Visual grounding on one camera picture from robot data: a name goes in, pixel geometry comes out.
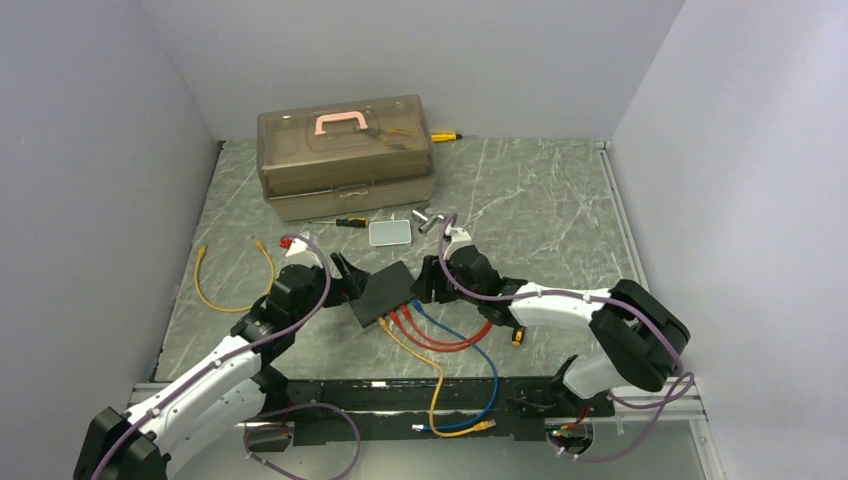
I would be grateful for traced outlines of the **black network switch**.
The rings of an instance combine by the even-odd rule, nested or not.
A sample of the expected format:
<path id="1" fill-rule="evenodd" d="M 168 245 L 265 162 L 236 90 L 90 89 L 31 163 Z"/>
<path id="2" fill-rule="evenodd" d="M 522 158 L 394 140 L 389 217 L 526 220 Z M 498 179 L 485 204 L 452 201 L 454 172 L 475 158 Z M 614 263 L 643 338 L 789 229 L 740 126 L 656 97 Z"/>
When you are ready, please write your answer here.
<path id="1" fill-rule="evenodd" d="M 380 317 L 415 299 L 413 283 L 414 278 L 403 261 L 373 273 L 361 295 L 348 303 L 361 328 L 370 328 Z"/>

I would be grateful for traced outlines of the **small white switch box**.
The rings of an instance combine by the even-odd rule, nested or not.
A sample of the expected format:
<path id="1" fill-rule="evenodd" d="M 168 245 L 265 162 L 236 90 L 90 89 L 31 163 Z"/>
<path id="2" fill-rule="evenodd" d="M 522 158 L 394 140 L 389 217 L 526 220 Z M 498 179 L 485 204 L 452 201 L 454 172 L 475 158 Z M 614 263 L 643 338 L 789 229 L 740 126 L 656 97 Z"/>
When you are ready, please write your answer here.
<path id="1" fill-rule="evenodd" d="M 408 245 L 412 242 L 411 223 L 406 219 L 371 222 L 368 242 L 372 247 Z"/>

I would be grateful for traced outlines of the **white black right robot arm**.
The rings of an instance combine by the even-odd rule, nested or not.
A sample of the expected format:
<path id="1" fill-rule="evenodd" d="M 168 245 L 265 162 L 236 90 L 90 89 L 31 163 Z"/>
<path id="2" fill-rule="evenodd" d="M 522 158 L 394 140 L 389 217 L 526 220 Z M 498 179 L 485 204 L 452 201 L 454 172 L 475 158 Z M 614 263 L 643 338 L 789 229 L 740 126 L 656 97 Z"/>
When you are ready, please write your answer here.
<path id="1" fill-rule="evenodd" d="M 497 326 L 555 328 L 590 338 L 589 352 L 569 357 L 551 380 L 552 404 L 564 415 L 614 388 L 660 391 L 681 373 L 691 339 L 683 322 L 633 280 L 595 290 L 545 287 L 500 275 L 474 246 L 447 260 L 425 257 L 411 291 L 423 303 L 464 300 Z"/>

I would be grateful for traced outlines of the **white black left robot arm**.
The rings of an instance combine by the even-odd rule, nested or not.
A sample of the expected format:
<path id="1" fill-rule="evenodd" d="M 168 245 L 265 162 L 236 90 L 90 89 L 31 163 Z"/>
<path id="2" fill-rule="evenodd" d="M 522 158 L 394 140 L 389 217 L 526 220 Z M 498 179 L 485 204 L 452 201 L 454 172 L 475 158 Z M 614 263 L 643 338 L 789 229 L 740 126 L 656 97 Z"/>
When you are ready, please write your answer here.
<path id="1" fill-rule="evenodd" d="M 322 255 L 291 255 L 268 292 L 200 363 L 123 412 L 108 407 L 97 414 L 73 478 L 167 479 L 234 424 L 279 417 L 288 380 L 272 361 L 320 308 L 360 298 L 371 278 L 340 253 L 329 258 L 337 278 Z"/>

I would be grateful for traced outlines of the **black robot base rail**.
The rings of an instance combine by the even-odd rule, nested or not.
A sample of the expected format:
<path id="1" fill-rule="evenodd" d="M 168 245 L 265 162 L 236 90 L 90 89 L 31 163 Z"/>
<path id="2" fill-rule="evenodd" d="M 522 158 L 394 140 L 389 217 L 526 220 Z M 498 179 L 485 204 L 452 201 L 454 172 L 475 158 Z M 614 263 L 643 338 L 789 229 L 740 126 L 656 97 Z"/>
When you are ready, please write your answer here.
<path id="1" fill-rule="evenodd" d="M 489 420 L 477 437 L 542 441 L 558 422 L 589 425 L 615 412 L 607 394 L 571 400 L 542 376 L 387 380 L 291 380 L 272 394 L 255 420 L 291 428 L 297 446 L 349 440 L 356 425 L 364 441 L 433 438 L 429 422 L 452 432 Z"/>

